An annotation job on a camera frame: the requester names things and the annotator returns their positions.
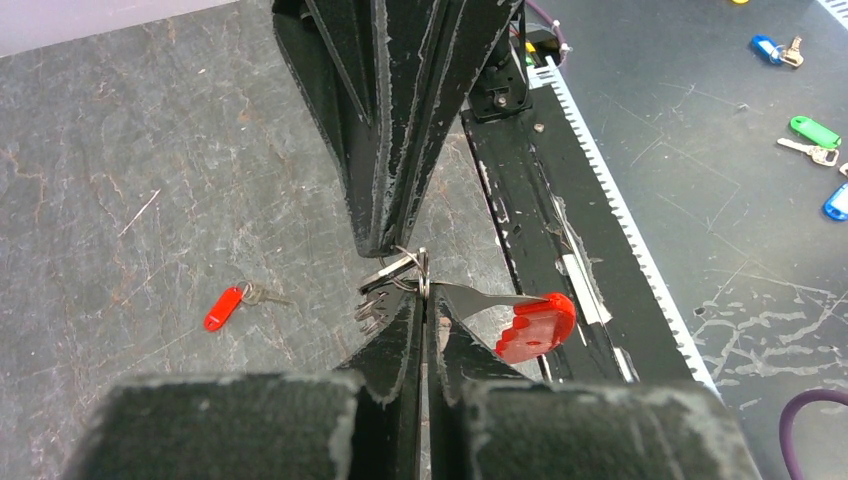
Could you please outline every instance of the marbled gray surface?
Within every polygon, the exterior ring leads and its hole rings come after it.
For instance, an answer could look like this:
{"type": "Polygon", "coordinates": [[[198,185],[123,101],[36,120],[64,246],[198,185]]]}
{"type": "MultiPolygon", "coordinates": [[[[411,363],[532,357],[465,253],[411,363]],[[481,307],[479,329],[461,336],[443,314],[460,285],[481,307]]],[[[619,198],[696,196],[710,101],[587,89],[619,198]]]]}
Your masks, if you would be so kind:
{"type": "MultiPolygon", "coordinates": [[[[54,478],[138,373],[318,371],[361,345],[377,268],[271,31],[242,1],[0,59],[0,478],[54,478]],[[201,323],[228,286],[291,307],[201,323]]],[[[461,134],[412,245],[435,278],[511,288],[461,134]]],[[[493,343],[508,319],[472,319],[493,343]]]]}

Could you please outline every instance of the gray table surface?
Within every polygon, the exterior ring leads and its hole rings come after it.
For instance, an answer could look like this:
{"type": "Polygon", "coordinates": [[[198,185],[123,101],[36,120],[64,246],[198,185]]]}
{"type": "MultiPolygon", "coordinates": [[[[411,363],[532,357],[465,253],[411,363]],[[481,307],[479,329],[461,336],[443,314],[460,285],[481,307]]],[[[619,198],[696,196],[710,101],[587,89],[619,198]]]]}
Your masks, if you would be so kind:
{"type": "MultiPolygon", "coordinates": [[[[788,478],[783,405],[848,390],[848,226],[821,212],[848,179],[775,141],[796,115],[848,133],[848,32],[809,0],[539,3],[574,47],[569,88],[763,477],[788,478]],[[767,64],[756,34],[802,36],[805,63],[767,64]]],[[[808,409],[807,478],[844,478],[848,409],[808,409]]]]}
{"type": "MultiPolygon", "coordinates": [[[[0,72],[0,478],[54,478],[121,377],[313,372],[363,343],[355,288],[378,264],[355,253],[268,2],[14,55],[0,72]],[[242,307],[206,332],[242,279],[295,304],[242,307]]],[[[438,252],[435,278],[511,289],[461,133],[412,244],[438,252]]],[[[509,321],[471,325],[493,345],[509,321]]]]}

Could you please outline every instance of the red plastic tag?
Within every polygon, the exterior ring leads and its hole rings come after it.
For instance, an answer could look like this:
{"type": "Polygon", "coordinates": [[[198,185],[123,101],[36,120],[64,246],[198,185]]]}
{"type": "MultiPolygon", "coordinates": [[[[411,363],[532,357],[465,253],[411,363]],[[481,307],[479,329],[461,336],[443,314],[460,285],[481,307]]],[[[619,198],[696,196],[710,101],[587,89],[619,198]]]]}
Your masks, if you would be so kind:
{"type": "Polygon", "coordinates": [[[521,363],[558,347],[577,324],[574,303],[561,293],[543,295],[547,302],[513,307],[512,327],[501,334],[495,353],[509,364],[521,363]]]}
{"type": "Polygon", "coordinates": [[[233,311],[235,311],[239,303],[241,303],[243,295],[244,292],[242,292],[239,287],[230,287],[224,290],[224,293],[221,294],[221,298],[218,299],[218,302],[206,315],[206,321],[203,322],[203,326],[206,327],[206,330],[214,332],[215,330],[223,327],[224,324],[227,323],[227,319],[230,318],[230,315],[233,314],[233,311]]]}

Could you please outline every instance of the key ring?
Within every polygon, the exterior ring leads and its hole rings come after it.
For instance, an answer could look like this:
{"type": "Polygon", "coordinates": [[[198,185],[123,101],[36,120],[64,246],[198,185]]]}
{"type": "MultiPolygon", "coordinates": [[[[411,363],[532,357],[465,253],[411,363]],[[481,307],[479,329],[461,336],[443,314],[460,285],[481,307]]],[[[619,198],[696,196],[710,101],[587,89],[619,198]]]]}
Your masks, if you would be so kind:
{"type": "Polygon", "coordinates": [[[258,290],[256,289],[256,287],[253,286],[253,283],[243,281],[239,282],[236,287],[241,289],[241,301],[244,302],[246,305],[256,305],[257,303],[259,303],[257,302],[256,298],[258,290]]]}
{"type": "MultiPolygon", "coordinates": [[[[418,268],[418,288],[409,286],[408,283],[397,278],[392,278],[391,282],[405,292],[419,293],[426,300],[430,296],[430,261],[427,256],[427,250],[419,248],[416,255],[401,246],[395,245],[395,248],[401,254],[409,257],[418,268]]],[[[386,261],[382,257],[378,258],[378,260],[380,261],[380,266],[386,268],[386,261]]]]}

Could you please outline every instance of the cable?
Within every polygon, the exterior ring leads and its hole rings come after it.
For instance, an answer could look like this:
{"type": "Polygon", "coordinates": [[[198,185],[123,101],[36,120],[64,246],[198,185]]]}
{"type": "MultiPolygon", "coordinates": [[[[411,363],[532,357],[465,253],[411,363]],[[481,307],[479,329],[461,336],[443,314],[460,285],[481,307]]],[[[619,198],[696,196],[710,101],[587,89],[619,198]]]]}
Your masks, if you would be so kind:
{"type": "Polygon", "coordinates": [[[559,20],[554,20],[548,12],[542,9],[542,7],[533,0],[525,0],[524,3],[530,7],[530,10],[533,10],[536,15],[542,17],[542,20],[550,24],[551,30],[553,30],[554,35],[557,37],[557,42],[559,43],[559,55],[562,59],[560,64],[565,64],[565,56],[571,51],[571,47],[565,43],[565,35],[562,34],[562,30],[559,28],[559,20]]]}
{"type": "Polygon", "coordinates": [[[783,407],[779,425],[780,450],[783,452],[783,461],[792,480],[804,480],[801,465],[798,464],[798,458],[795,456],[795,445],[792,443],[792,423],[795,421],[795,415],[813,402],[835,402],[848,407],[848,393],[824,389],[807,390],[796,395],[783,407]]]}

